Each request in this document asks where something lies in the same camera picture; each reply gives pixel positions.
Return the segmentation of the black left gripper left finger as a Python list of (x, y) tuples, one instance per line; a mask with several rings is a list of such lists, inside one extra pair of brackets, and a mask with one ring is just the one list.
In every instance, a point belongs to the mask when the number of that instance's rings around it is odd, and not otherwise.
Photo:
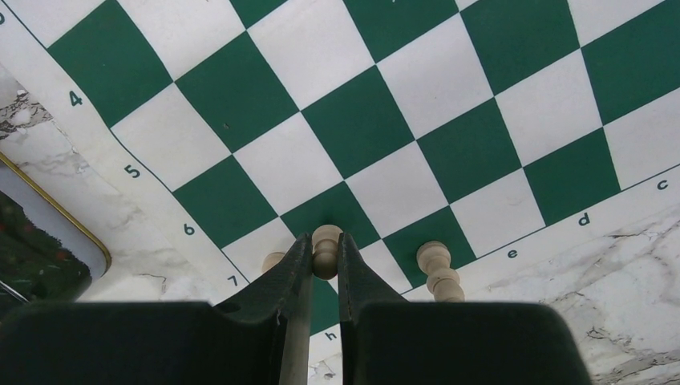
[(304, 384), (312, 242), (206, 302), (38, 302), (1, 325), (4, 384)]

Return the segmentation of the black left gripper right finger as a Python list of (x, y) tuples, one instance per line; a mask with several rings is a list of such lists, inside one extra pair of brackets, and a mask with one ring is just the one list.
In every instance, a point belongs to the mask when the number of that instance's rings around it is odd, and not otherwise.
[(588, 384), (574, 338), (551, 307), (411, 302), (338, 240), (346, 384)]

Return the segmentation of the white pawn piece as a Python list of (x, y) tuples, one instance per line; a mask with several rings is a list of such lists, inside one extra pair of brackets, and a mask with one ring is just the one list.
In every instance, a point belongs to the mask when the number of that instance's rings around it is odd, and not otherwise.
[(342, 230), (336, 225), (322, 225), (312, 234), (313, 273), (329, 281), (338, 273), (338, 240)]
[(272, 269), (275, 265), (277, 265), (285, 256), (283, 252), (274, 252), (270, 253), (265, 257), (265, 260), (262, 263), (261, 266), (261, 272), (264, 274), (270, 269)]
[(464, 302), (459, 274), (451, 268), (451, 253), (444, 243), (428, 241), (416, 253), (418, 267), (427, 275), (426, 286), (436, 302)]

